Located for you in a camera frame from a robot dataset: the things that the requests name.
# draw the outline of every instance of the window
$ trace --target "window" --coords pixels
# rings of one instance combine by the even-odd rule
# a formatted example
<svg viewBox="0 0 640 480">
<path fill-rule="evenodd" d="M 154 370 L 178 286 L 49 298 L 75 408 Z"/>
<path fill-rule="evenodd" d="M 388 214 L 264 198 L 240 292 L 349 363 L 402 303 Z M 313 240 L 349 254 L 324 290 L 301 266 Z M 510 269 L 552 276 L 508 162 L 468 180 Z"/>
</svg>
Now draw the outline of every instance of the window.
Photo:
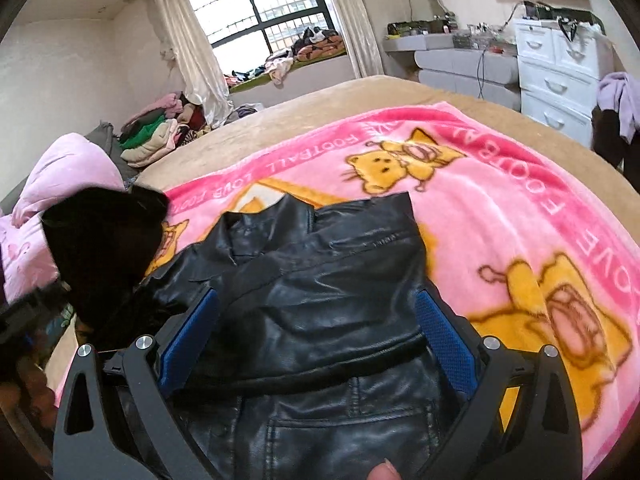
<svg viewBox="0 0 640 480">
<path fill-rule="evenodd" d="M 324 0 L 190 0 L 223 72 L 248 72 L 307 27 L 334 28 Z"/>
</svg>

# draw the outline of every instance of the window frame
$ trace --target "window frame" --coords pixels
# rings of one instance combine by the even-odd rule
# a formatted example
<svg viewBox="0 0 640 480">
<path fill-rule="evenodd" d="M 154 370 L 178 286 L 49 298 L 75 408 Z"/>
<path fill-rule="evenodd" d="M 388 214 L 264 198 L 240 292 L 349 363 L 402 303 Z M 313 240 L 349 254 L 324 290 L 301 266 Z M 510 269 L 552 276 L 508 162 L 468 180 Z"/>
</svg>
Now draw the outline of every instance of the window frame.
<svg viewBox="0 0 640 480">
<path fill-rule="evenodd" d="M 329 8 L 326 4 L 325 0 L 316 0 L 316 6 L 311 9 L 297 10 L 296 12 L 292 12 L 290 14 L 284 14 L 283 16 L 279 16 L 277 18 L 273 18 L 271 20 L 263 21 L 260 18 L 260 11 L 258 7 L 255 5 L 255 0 L 249 0 L 251 6 L 254 10 L 254 15 L 258 21 L 257 25 L 253 25 L 245 30 L 240 30 L 239 32 L 235 32 L 222 40 L 218 40 L 214 43 L 211 43 L 212 48 L 217 48 L 219 46 L 224 45 L 225 43 L 229 43 L 230 41 L 237 40 L 238 38 L 242 38 L 248 34 L 252 34 L 254 32 L 262 32 L 262 36 L 264 37 L 264 42 L 267 44 L 267 48 L 269 49 L 269 53 L 273 54 L 273 48 L 271 47 L 271 42 L 267 37 L 267 29 L 269 27 L 273 27 L 274 25 L 279 25 L 281 23 L 290 22 L 291 20 L 296 20 L 299 18 L 304 18 L 306 16 L 313 16 L 315 14 L 322 14 L 324 16 L 324 20 L 329 29 L 334 28 L 334 22 L 331 19 L 331 15 L 329 13 Z"/>
</svg>

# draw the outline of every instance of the pink pillow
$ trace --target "pink pillow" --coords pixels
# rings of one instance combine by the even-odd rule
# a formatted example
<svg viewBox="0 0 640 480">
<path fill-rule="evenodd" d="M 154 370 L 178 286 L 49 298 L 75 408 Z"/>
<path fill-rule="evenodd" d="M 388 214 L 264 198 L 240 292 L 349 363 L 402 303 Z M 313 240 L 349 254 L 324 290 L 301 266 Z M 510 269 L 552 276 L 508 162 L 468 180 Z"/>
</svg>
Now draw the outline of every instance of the pink pillow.
<svg viewBox="0 0 640 480">
<path fill-rule="evenodd" d="M 100 146 L 78 134 L 66 134 L 49 147 L 31 171 L 11 224 L 19 228 L 39 212 L 89 186 L 124 190 L 118 169 Z"/>
</svg>

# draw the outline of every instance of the metal screw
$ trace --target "metal screw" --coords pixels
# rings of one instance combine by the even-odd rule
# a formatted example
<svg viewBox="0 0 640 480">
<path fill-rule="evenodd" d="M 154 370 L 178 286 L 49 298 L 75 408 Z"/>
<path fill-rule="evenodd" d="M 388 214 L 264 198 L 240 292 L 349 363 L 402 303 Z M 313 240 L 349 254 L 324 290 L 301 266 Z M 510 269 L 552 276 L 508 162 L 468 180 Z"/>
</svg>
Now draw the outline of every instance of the metal screw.
<svg viewBox="0 0 640 480">
<path fill-rule="evenodd" d="M 136 341 L 136 346 L 141 350 L 146 350 L 154 343 L 154 339 L 149 335 L 143 335 Z"/>
<path fill-rule="evenodd" d="M 545 354 L 548 357 L 558 357 L 558 349 L 553 345 L 546 345 Z"/>
<path fill-rule="evenodd" d="M 500 340 L 493 336 L 485 337 L 483 343 L 489 350 L 497 350 L 500 348 Z"/>
<path fill-rule="evenodd" d="M 80 357 L 87 357 L 91 353 L 91 345 L 82 345 L 78 349 L 78 355 Z"/>
</svg>

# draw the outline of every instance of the blue pad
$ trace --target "blue pad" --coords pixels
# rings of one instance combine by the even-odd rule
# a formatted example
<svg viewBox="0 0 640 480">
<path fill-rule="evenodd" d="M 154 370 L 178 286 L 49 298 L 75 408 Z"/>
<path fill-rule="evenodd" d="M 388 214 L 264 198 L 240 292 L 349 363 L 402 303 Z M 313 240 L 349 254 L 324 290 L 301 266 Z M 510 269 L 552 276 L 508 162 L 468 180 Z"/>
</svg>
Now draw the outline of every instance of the blue pad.
<svg viewBox="0 0 640 480">
<path fill-rule="evenodd" d="M 167 345 L 160 357 L 158 389 L 167 398 L 184 387 L 218 321 L 220 302 L 210 290 L 192 311 L 187 321 Z"/>
<path fill-rule="evenodd" d="M 160 358 L 158 379 L 158 388 L 165 398 L 186 384 L 219 313 L 218 295 L 211 290 L 168 344 Z M 421 291 L 416 297 L 415 315 L 449 383 L 470 399 L 478 387 L 473 354 L 426 291 Z"/>
<path fill-rule="evenodd" d="M 415 317 L 453 388 L 470 399 L 478 387 L 476 360 L 433 298 L 421 291 Z"/>
</svg>

